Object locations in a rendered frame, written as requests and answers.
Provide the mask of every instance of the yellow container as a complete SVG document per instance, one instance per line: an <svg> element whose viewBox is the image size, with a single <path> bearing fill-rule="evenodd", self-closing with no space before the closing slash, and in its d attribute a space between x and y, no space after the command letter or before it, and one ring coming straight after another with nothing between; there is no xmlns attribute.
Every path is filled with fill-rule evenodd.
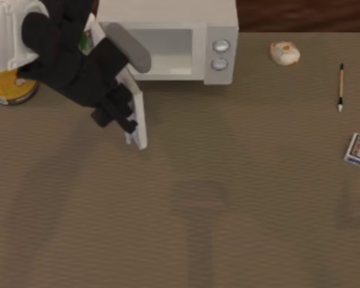
<svg viewBox="0 0 360 288"><path fill-rule="evenodd" d="M0 104L19 105L32 98L38 89L33 80L17 78L17 70L0 73Z"/></svg>

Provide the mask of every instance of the dark background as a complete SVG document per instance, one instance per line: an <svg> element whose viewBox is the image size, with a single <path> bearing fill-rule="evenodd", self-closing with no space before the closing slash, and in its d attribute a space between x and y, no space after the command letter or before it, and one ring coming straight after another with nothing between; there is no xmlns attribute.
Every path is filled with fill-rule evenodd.
<svg viewBox="0 0 360 288"><path fill-rule="evenodd" d="M95 0L94 12L98 1ZM360 0L237 0L237 3L242 32L360 32Z"/></svg>

